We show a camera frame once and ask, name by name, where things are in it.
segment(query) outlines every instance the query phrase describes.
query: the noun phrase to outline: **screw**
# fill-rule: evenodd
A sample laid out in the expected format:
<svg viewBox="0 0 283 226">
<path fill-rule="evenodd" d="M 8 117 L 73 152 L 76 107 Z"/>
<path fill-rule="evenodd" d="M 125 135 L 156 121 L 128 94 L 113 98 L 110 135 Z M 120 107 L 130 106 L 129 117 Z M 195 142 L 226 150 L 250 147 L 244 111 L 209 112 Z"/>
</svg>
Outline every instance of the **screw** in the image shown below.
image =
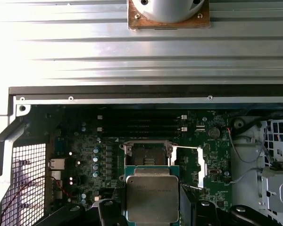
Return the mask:
<svg viewBox="0 0 283 226">
<path fill-rule="evenodd" d="M 202 205 L 202 206 L 209 206 L 209 202 L 207 202 L 207 201 L 202 201 L 202 202 L 201 202 L 201 205 Z"/>
<path fill-rule="evenodd" d="M 237 210 L 238 212 L 240 212 L 240 213 L 244 213 L 244 212 L 245 212 L 245 209 L 244 209 L 243 207 L 241 207 L 241 206 L 238 206 L 238 207 L 236 208 L 236 210 Z"/>
</svg>

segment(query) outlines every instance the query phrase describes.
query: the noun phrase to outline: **screw hole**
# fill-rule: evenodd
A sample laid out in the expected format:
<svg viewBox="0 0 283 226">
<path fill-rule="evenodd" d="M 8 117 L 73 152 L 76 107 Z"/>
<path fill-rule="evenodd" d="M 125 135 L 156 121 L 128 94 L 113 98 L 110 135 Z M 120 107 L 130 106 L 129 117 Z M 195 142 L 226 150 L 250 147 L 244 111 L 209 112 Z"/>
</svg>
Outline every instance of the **screw hole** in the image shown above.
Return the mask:
<svg viewBox="0 0 283 226">
<path fill-rule="evenodd" d="M 148 0 L 141 0 L 141 3 L 145 6 L 145 5 L 147 5 L 148 4 Z"/>
<path fill-rule="evenodd" d="M 26 107 L 22 105 L 22 106 L 19 107 L 19 110 L 23 112 L 23 111 L 26 110 Z"/>
</svg>

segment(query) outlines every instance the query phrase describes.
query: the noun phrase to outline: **metal mesh grille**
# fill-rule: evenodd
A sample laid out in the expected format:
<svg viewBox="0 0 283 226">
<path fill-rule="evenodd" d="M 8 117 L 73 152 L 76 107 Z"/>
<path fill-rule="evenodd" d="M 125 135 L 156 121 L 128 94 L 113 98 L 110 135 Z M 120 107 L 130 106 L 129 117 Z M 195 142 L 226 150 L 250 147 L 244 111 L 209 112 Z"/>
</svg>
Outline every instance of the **metal mesh grille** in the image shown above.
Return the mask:
<svg viewBox="0 0 283 226">
<path fill-rule="evenodd" d="M 13 148 L 11 186 L 2 210 L 22 186 L 45 176 L 45 144 Z M 45 178 L 39 178 L 19 194 L 2 217 L 1 226 L 31 226 L 43 216 Z"/>
</svg>

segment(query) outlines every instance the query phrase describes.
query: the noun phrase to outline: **cpu socket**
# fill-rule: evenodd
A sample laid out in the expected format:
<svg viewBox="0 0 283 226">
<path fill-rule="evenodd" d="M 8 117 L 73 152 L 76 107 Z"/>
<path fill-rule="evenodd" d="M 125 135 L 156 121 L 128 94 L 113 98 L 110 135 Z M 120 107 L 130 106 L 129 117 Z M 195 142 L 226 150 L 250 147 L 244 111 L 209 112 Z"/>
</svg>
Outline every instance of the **cpu socket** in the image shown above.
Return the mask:
<svg viewBox="0 0 283 226">
<path fill-rule="evenodd" d="M 119 147 L 125 151 L 125 165 L 170 166 L 176 159 L 174 145 L 167 140 L 132 140 Z"/>
</svg>

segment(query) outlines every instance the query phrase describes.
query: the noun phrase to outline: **black cable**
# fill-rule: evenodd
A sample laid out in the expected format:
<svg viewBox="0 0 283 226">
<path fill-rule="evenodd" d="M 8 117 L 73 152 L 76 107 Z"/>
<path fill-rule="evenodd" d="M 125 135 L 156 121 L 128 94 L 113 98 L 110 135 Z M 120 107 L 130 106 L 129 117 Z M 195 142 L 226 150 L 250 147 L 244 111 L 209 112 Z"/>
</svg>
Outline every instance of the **black cable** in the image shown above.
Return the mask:
<svg viewBox="0 0 283 226">
<path fill-rule="evenodd" d="M 281 116 L 275 116 L 275 117 L 272 117 L 272 116 L 265 116 L 265 117 L 260 117 L 260 118 L 257 118 L 255 119 L 254 121 L 244 125 L 243 127 L 239 128 L 239 129 L 234 129 L 232 130 L 231 132 L 231 135 L 232 137 L 235 137 L 235 136 L 238 136 L 244 132 L 246 132 L 247 130 L 249 130 L 250 128 L 252 128 L 254 125 L 258 124 L 259 122 L 262 122 L 262 121 L 268 121 L 270 119 L 273 119 L 273 120 L 279 120 L 279 119 L 283 119 L 283 115 Z"/>
<path fill-rule="evenodd" d="M 258 160 L 258 158 L 260 157 L 261 152 L 263 151 L 263 148 L 265 148 L 265 147 L 264 147 L 264 143 L 265 143 L 266 138 L 267 138 L 268 126 L 265 128 L 265 131 L 264 131 L 263 142 L 261 142 L 261 145 L 260 145 L 260 148 L 259 148 L 259 154 L 258 154 L 258 156 L 257 156 L 254 160 L 251 160 L 251 161 L 246 161 L 246 160 L 244 160 L 243 158 L 241 158 L 239 152 L 237 151 L 237 149 L 236 149 L 236 147 L 235 147 L 235 145 L 234 145 L 233 138 L 232 138 L 232 135 L 231 135 L 231 130 L 230 130 L 229 128 L 227 128 L 227 130 L 228 130 L 228 136 L 229 136 L 229 138 L 230 138 L 231 145 L 232 145 L 232 147 L 233 147 L 233 150 L 236 152 L 238 158 L 239 158 L 242 162 L 244 162 L 244 163 L 253 163 L 253 162 L 256 162 L 256 161 Z"/>
</svg>

